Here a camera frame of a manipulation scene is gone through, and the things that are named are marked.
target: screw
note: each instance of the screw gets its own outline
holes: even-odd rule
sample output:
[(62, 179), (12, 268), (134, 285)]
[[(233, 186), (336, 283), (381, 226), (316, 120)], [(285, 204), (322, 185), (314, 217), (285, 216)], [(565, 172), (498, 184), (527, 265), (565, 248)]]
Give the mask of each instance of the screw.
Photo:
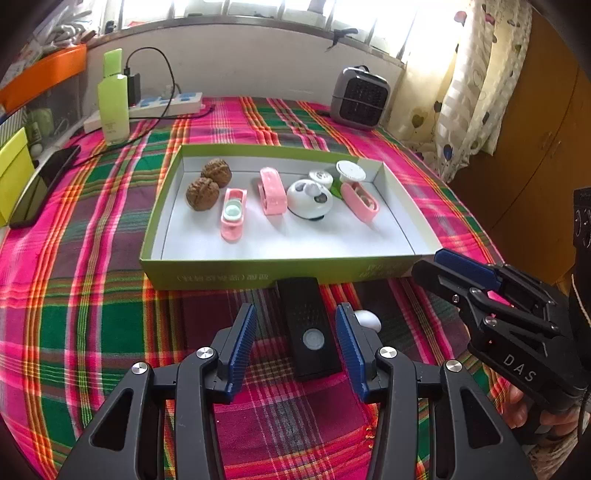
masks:
[(213, 348), (210, 346), (202, 346), (196, 353), (199, 358), (210, 358), (213, 356)]
[(379, 354), (384, 358), (394, 358), (396, 355), (398, 355), (398, 352), (391, 346), (383, 346), (381, 349), (379, 349)]
[(445, 362), (445, 367), (450, 372), (459, 372), (462, 369), (462, 364), (457, 360), (448, 360), (447, 362)]
[(148, 364), (145, 362), (137, 362), (131, 367), (131, 371), (136, 375), (141, 375), (148, 371)]

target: window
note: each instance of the window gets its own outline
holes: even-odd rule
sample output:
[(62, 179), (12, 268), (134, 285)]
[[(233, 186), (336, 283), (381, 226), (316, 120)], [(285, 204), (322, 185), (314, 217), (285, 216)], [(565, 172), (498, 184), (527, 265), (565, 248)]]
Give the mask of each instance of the window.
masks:
[(326, 31), (355, 27), (350, 37), (396, 56), (419, 0), (102, 0), (102, 29), (130, 28), (179, 17), (240, 15), (294, 22)]

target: lotion bottle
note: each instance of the lotion bottle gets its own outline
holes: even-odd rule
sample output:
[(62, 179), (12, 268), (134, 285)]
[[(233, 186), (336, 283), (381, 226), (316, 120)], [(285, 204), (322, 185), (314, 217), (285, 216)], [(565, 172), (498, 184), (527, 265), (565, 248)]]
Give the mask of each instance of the lotion bottle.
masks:
[(99, 113), (107, 145), (129, 138), (127, 77), (121, 73), (123, 50), (117, 48), (103, 56), (103, 80), (99, 83)]

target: orange shelf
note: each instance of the orange shelf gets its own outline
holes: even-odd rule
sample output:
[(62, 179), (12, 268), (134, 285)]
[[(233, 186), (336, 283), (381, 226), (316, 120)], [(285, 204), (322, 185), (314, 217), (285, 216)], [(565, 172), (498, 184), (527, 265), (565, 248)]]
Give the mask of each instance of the orange shelf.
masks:
[(0, 90), (8, 115), (58, 83), (86, 70), (86, 45), (58, 51), (31, 65)]

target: walnut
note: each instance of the walnut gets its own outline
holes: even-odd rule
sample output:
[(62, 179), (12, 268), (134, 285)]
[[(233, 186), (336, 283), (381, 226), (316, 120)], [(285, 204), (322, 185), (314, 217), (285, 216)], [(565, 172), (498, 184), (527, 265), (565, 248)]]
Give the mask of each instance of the walnut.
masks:
[(195, 180), (187, 189), (187, 201), (198, 212), (213, 207), (219, 195), (220, 187), (217, 183), (204, 177)]
[(205, 164), (201, 171), (201, 176), (212, 179), (222, 189), (230, 183), (232, 172), (223, 159), (214, 158)]

